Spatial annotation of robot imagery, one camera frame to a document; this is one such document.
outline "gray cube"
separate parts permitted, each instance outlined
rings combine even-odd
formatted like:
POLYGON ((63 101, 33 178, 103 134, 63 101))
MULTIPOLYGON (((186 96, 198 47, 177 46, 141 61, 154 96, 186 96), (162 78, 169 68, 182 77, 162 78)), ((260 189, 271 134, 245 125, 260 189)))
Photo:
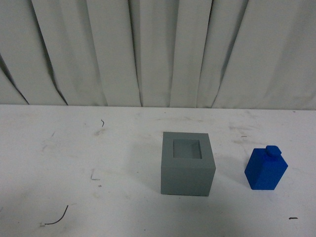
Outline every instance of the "gray cube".
POLYGON ((161 194, 208 196, 215 169, 207 133, 163 133, 161 194))

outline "blue block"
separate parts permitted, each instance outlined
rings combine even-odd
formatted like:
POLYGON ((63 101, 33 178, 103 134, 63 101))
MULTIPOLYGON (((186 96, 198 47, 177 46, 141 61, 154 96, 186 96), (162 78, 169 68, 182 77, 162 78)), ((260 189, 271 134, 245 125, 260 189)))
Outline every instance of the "blue block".
POLYGON ((253 190, 274 190, 288 165, 277 146, 253 149, 245 170, 253 190))

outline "white tabletop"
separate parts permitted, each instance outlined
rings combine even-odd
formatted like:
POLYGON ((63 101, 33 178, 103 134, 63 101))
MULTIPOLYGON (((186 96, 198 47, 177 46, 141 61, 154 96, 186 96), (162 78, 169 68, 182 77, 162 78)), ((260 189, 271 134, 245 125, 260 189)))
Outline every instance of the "white tabletop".
POLYGON ((315 236, 315 123, 314 111, 1 105, 0 236, 315 236), (209 134, 209 197, 160 194, 163 131, 209 134), (244 170, 266 145, 289 167, 254 191, 244 170))

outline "white curtain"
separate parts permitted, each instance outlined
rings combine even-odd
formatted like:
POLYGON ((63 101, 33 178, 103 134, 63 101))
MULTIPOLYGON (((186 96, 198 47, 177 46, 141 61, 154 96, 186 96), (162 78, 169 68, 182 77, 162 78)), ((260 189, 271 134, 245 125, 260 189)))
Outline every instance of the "white curtain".
POLYGON ((316 1, 3 0, 0 103, 316 109, 316 1))

